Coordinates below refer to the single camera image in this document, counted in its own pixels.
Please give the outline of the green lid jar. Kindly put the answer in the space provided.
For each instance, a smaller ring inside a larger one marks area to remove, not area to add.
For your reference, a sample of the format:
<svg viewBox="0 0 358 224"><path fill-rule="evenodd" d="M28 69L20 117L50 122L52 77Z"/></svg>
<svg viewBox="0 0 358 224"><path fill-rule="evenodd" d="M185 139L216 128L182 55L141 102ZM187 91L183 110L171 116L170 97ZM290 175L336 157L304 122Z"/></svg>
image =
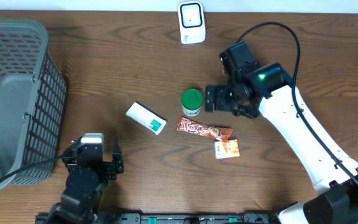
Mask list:
<svg viewBox="0 0 358 224"><path fill-rule="evenodd" d="M186 116L198 116L203 105L202 93L194 88L187 89L182 94L181 108Z"/></svg>

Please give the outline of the orange chocolate bar wrapper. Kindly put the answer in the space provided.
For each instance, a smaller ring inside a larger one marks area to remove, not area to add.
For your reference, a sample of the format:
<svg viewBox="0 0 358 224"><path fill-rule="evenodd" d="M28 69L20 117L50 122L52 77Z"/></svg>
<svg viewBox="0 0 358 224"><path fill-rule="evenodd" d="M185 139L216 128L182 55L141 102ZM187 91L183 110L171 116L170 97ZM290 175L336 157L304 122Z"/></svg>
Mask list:
<svg viewBox="0 0 358 224"><path fill-rule="evenodd" d="M232 134L232 128L210 126L183 116L178 120L177 131L205 136L218 141L227 141Z"/></svg>

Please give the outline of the small orange packet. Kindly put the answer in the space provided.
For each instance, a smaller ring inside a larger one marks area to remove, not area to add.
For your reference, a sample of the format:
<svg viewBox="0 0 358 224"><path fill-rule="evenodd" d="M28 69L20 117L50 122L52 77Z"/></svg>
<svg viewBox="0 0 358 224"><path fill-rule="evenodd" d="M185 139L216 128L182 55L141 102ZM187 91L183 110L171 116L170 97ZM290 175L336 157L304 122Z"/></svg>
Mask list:
<svg viewBox="0 0 358 224"><path fill-rule="evenodd" d="M216 159L227 159L239 157L239 145L236 139L214 142L214 153Z"/></svg>

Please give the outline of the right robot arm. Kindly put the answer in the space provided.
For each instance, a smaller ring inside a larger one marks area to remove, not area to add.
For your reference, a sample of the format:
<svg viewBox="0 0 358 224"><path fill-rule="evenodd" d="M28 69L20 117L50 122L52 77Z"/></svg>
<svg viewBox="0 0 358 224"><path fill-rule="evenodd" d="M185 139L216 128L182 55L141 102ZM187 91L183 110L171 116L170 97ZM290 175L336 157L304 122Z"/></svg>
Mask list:
<svg viewBox="0 0 358 224"><path fill-rule="evenodd" d="M326 132L279 63L261 66L239 42L219 55L227 85L206 87L205 110L263 116L306 169L318 196L275 215L278 223L358 223L358 162Z"/></svg>

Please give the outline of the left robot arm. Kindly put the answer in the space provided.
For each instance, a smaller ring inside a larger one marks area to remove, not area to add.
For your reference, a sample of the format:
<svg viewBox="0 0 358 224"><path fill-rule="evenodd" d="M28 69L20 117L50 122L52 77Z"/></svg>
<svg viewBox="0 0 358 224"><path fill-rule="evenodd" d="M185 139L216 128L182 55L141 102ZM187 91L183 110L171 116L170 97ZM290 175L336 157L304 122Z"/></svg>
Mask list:
<svg viewBox="0 0 358 224"><path fill-rule="evenodd" d="M73 141L63 153L62 161L69 175L60 202L48 213L35 217L36 224L116 223L119 215L99 209L103 190L110 180L124 172L119 141L114 140L112 160L103 160L103 143Z"/></svg>

